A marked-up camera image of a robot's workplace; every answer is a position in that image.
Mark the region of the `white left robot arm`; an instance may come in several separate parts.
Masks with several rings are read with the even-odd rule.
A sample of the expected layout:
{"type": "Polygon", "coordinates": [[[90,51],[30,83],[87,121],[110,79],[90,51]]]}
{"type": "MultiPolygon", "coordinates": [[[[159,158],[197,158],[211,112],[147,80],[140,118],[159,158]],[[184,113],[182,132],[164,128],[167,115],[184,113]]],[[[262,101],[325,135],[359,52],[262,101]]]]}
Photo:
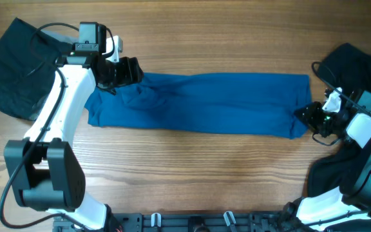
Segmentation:
{"type": "Polygon", "coordinates": [[[21,140],[9,140],[4,158],[9,180],[0,200],[0,221],[5,219],[7,194],[13,191],[17,204],[48,216],[21,224],[34,226],[61,217],[80,231],[122,231],[107,204],[86,192],[84,172],[72,150],[82,110],[95,88],[115,94],[117,87],[139,83],[144,72],[137,58],[109,61],[99,52],[62,54],[53,64],[55,82],[43,109],[21,140]]]}

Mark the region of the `blue polo shirt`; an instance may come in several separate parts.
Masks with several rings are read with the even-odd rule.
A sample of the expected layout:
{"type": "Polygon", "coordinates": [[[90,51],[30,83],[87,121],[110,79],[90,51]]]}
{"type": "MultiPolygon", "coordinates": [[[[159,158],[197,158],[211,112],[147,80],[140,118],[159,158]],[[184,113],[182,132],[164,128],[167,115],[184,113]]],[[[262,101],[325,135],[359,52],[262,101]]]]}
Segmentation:
{"type": "Polygon", "coordinates": [[[307,127],[294,111],[312,101],[308,75],[146,73],[142,82],[95,90],[88,124],[295,139],[307,127]]]}

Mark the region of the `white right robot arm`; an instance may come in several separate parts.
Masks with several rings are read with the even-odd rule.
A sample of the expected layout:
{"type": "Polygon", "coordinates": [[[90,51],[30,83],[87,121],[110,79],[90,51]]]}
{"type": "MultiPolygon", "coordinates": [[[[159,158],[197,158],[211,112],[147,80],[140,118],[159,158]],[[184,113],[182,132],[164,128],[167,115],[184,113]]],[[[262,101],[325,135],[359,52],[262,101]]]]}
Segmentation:
{"type": "Polygon", "coordinates": [[[297,210],[296,229],[324,231],[348,222],[370,224],[371,230],[371,105],[346,103],[339,111],[313,102],[294,112],[314,133],[348,139],[350,162],[342,165],[336,187],[304,198],[297,210]]]}

